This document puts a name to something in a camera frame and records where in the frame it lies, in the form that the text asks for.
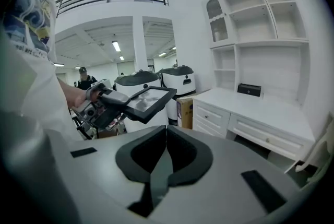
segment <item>display screen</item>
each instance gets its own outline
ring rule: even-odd
[[[145,112],[167,93],[168,91],[166,90],[149,89],[139,96],[132,98],[128,106],[138,111]]]

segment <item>graphic print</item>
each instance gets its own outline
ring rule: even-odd
[[[12,42],[49,52],[50,0],[11,0],[6,11],[4,26]]]

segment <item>desk drawer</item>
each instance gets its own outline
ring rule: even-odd
[[[207,125],[203,124],[201,121],[197,120],[196,118],[193,118],[193,130],[203,132],[203,133],[207,133],[211,136],[223,138],[222,134],[213,130],[211,127],[208,127]]]
[[[258,145],[293,160],[298,159],[303,151],[302,142],[296,141],[289,134],[263,126],[235,114],[231,114],[228,129]]]
[[[194,118],[206,126],[226,135],[231,113],[194,100]]]

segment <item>white cabinet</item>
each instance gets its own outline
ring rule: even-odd
[[[225,137],[228,131],[230,113],[194,100],[194,118]]]
[[[238,134],[291,165],[303,160],[315,142],[299,108],[221,88],[194,96],[193,129],[227,139]]]
[[[231,114],[228,129],[287,158],[298,160],[303,154],[302,141],[235,114]]]
[[[209,47],[234,44],[235,34],[224,0],[205,0],[203,6],[210,36]]]
[[[277,39],[306,40],[295,0],[204,0],[210,48]]]
[[[193,130],[203,132],[203,133],[209,134],[211,136],[224,138],[222,134],[213,130],[211,127],[207,126],[206,124],[202,123],[197,118],[193,118]]]
[[[263,99],[303,106],[311,64],[296,1],[205,0],[204,6],[214,87],[261,86]]]

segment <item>ceiling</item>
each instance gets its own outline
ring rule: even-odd
[[[143,17],[147,58],[157,57],[162,52],[173,54],[175,46],[171,20]],[[117,17],[108,23],[95,21],[89,25],[72,28],[66,37],[56,37],[57,62],[64,68],[75,66],[96,66],[110,62],[132,61],[135,59],[132,32],[132,17]],[[112,45],[117,41],[121,52]]]

